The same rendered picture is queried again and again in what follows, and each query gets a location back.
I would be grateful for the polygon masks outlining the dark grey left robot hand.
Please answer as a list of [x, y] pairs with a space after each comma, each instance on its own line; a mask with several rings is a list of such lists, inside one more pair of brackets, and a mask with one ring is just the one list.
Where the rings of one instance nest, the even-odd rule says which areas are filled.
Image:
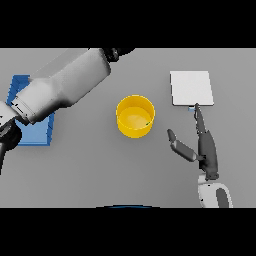
[[117, 62], [121, 56], [134, 51], [134, 48], [103, 48], [104, 55], [109, 63]]

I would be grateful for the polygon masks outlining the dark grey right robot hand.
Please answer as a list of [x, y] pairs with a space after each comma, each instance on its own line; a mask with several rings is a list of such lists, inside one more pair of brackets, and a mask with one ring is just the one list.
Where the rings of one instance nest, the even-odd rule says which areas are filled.
[[175, 133], [167, 130], [170, 147], [180, 157], [188, 162], [199, 162], [199, 169], [205, 172], [206, 180], [217, 180], [218, 159], [217, 149], [213, 136], [205, 127], [204, 118], [198, 103], [195, 104], [194, 119], [196, 121], [196, 132], [198, 135], [198, 152], [177, 139]]

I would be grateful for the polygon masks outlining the flat pale square scale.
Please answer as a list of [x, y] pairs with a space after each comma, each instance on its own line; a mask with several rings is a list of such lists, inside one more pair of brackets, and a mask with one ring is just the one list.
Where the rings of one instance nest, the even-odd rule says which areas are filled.
[[174, 106], [214, 105], [208, 71], [171, 71], [170, 85]]

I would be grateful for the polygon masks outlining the yellow bowl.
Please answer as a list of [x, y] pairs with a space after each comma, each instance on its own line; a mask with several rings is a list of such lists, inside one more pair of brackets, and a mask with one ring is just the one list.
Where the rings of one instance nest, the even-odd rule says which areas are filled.
[[142, 95], [129, 95], [116, 106], [116, 123], [119, 131], [129, 138], [146, 136], [154, 123], [155, 108]]

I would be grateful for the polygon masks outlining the blue tray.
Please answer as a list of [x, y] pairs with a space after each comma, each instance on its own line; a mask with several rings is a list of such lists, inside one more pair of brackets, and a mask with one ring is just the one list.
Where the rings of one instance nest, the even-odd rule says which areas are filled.
[[[29, 75], [13, 75], [10, 83], [6, 103], [11, 104], [16, 94], [29, 85]], [[25, 126], [18, 120], [16, 125], [22, 131], [22, 138], [19, 146], [49, 146], [52, 141], [52, 132], [54, 126], [54, 113], [50, 114], [43, 121], [34, 125]]]

